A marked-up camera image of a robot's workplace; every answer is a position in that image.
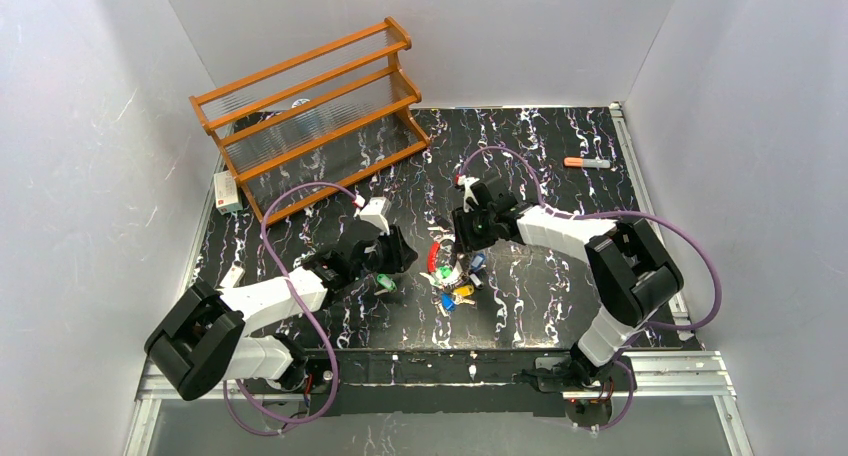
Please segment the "bunch of coloured keys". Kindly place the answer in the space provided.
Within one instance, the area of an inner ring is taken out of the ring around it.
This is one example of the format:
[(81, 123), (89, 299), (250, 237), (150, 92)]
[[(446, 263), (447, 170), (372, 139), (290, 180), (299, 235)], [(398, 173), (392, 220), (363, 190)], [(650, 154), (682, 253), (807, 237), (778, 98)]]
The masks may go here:
[(430, 248), (426, 260), (427, 271), (422, 272), (421, 276), (436, 291), (436, 295), (431, 298), (433, 305), (443, 317), (448, 317), (459, 305), (476, 305), (472, 296), (484, 286), (480, 273), (485, 268), (486, 256), (481, 252), (473, 254), (470, 259), (460, 255), (452, 266), (439, 266), (440, 252), (436, 244)]

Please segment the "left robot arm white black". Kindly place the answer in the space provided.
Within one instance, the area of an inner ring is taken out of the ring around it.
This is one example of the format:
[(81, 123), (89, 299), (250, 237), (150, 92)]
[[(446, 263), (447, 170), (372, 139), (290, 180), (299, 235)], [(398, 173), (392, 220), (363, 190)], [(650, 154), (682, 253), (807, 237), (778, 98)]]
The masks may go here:
[(196, 280), (152, 331), (144, 351), (185, 401), (229, 380), (265, 379), (296, 390), (307, 378), (303, 347), (288, 336), (258, 337), (256, 331), (328, 306), (367, 275), (403, 273), (417, 258), (398, 226), (383, 234), (355, 222), (286, 276), (224, 289)]

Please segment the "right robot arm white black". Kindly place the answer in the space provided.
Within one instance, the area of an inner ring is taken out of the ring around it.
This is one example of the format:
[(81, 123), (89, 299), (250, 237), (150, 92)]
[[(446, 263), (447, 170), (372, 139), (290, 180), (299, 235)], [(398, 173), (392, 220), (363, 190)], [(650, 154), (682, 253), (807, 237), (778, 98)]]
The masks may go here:
[(626, 341), (684, 286), (684, 278), (648, 220), (557, 217), (519, 200), (499, 178), (460, 176), (462, 203), (451, 213), (457, 249), (499, 241), (537, 246), (587, 264), (600, 308), (569, 350), (568, 375), (588, 382), (608, 370)]

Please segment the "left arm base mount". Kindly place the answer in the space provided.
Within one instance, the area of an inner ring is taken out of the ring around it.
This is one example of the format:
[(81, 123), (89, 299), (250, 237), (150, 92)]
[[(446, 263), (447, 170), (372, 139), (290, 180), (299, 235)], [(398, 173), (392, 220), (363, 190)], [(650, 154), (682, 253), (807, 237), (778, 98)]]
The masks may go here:
[(244, 382), (253, 395), (328, 395), (337, 376), (325, 352), (308, 351), (296, 359), (278, 379), (254, 378)]

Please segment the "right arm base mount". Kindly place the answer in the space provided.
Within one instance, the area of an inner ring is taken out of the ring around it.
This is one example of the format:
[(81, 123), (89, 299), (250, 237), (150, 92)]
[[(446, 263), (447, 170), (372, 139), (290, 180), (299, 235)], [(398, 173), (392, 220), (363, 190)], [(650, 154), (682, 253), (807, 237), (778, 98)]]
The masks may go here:
[(531, 385), (545, 394), (565, 396), (571, 426), (593, 433), (611, 429), (629, 412), (637, 389), (628, 358), (614, 358), (601, 367), (571, 356), (540, 357), (531, 369), (523, 369), (515, 382)]

